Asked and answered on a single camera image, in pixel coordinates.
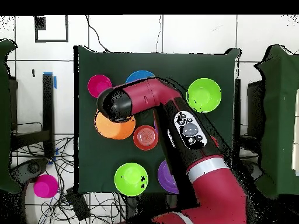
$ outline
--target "green bowl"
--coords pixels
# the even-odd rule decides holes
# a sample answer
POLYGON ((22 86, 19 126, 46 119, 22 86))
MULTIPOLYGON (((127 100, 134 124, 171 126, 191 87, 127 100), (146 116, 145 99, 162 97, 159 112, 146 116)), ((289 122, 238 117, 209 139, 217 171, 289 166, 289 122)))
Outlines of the green bowl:
POLYGON ((200 78, 191 83, 186 100, 197 112, 213 111, 221 101, 221 89, 217 82, 209 78, 200 78))
POLYGON ((147 187, 147 171, 137 163, 126 163, 116 170, 114 183, 122 194, 128 197, 138 196, 147 187))

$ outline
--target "red bowl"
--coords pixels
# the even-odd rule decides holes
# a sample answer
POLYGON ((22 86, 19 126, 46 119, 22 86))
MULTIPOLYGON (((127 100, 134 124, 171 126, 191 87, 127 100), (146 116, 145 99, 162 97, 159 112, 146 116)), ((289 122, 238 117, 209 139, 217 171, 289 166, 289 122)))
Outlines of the red bowl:
POLYGON ((148 151, 157 145, 158 133, 151 126, 142 125, 134 131, 133 141, 139 149, 148 151))

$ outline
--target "purple bowl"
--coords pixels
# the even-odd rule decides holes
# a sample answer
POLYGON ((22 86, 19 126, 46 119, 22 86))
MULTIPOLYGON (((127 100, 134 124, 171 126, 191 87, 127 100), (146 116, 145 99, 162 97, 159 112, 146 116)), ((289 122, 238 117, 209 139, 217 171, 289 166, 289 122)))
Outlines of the purple bowl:
POLYGON ((159 166, 158 180, 165 191, 168 191, 169 193, 179 194, 175 179, 173 178, 173 175, 171 175, 167 162, 165 160, 159 166))

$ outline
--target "green cloth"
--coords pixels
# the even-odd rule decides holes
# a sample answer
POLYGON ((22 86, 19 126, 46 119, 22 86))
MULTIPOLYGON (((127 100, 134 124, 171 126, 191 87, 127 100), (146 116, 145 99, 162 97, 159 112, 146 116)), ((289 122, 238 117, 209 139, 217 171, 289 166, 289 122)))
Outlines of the green cloth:
POLYGON ((263 101, 266 122, 261 142, 261 167, 265 174, 256 185, 269 198, 299 194, 299 177, 291 168, 299 55, 289 55, 281 46, 273 45, 256 67, 266 86, 263 101))
MULTIPOLYGON (((166 193, 157 178, 159 165, 165 160, 161 145, 148 151, 138 149, 133 135, 124 140, 101 136, 93 124, 96 98, 87 89, 88 80, 97 74, 106 75, 113 86, 124 84, 131 73, 152 72, 161 78, 170 77, 187 90, 198 78, 216 81, 222 91, 220 105, 207 117, 231 147, 234 101, 234 68, 239 49, 224 54, 132 54, 96 53, 78 46, 79 53, 79 192, 117 192, 115 171, 124 163, 136 162, 148 173, 146 193, 166 193)), ((137 114, 136 128, 154 126, 152 110, 137 114)))
POLYGON ((6 59, 8 54, 16 48, 10 40, 0 40, 0 189, 9 193, 21 191, 20 185, 9 175, 11 159, 11 96, 9 93, 8 67, 6 59))

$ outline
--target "pink cup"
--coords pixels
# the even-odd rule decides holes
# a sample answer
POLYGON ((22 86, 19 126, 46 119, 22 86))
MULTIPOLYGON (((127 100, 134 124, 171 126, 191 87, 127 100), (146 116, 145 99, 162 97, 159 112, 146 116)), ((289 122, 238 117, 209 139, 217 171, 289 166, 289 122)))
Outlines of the pink cup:
POLYGON ((58 191, 58 182, 52 175, 41 175, 34 183, 33 191, 40 198, 51 198, 58 191))
POLYGON ((109 78, 104 75, 94 75, 87 84, 89 93, 95 98, 98 98, 100 93, 110 87, 112 87, 112 83, 109 78))

